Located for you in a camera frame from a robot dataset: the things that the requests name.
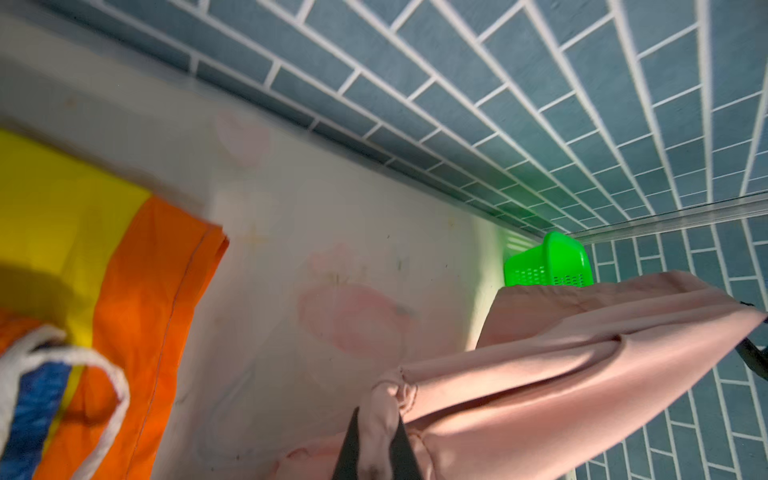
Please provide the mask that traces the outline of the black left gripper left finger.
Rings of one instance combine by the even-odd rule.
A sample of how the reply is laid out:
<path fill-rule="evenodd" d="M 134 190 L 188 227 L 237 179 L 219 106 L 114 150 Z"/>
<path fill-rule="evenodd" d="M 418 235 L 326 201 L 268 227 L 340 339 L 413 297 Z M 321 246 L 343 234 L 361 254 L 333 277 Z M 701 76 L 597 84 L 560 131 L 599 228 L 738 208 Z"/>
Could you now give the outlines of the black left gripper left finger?
<path fill-rule="evenodd" d="M 351 416 L 342 447 L 332 474 L 332 480 L 357 480 L 357 466 L 360 453 L 359 409 L 356 408 Z"/>

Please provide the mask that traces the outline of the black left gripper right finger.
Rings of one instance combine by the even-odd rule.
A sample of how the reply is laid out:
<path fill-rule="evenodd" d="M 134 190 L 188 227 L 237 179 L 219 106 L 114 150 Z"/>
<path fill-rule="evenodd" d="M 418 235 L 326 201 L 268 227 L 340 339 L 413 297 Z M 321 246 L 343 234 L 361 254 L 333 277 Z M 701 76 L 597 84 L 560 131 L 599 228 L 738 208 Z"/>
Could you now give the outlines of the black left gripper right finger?
<path fill-rule="evenodd" d="M 423 479 L 401 418 L 398 418 L 395 434 L 390 443 L 389 459 L 393 480 Z"/>

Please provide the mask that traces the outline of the pink cloth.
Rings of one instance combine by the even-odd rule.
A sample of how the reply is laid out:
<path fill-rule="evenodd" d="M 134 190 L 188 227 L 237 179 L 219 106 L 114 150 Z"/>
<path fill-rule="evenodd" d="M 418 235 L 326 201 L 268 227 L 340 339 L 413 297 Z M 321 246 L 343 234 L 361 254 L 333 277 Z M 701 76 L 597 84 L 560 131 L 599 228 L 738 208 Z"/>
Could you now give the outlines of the pink cloth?
<path fill-rule="evenodd" d="M 358 479 L 392 479 L 398 418 L 423 479 L 558 478 L 656 417 L 765 319 L 682 271 L 502 288 L 474 350 L 399 366 L 363 396 Z M 332 479 L 345 434 L 291 452 L 273 477 Z"/>

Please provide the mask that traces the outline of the colourful striped shorts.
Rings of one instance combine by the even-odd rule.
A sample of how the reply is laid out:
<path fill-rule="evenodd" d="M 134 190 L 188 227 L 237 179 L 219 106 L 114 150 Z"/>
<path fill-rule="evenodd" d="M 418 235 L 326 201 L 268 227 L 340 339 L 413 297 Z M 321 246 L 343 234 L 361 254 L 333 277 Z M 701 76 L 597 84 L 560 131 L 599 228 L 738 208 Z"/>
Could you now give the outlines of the colourful striped shorts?
<path fill-rule="evenodd" d="M 223 229 L 1 134 L 1 475 L 147 479 Z"/>

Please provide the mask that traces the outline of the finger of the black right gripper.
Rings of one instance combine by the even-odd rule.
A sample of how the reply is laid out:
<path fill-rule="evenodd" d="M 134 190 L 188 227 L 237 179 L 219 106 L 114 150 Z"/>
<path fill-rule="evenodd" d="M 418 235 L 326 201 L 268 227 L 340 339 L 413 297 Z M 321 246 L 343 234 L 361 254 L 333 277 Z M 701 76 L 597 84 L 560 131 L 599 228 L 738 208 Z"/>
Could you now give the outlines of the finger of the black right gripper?
<path fill-rule="evenodd" d="M 759 378 L 768 380 L 767 348 L 758 348 L 749 338 L 743 339 L 735 351 L 744 364 Z"/>

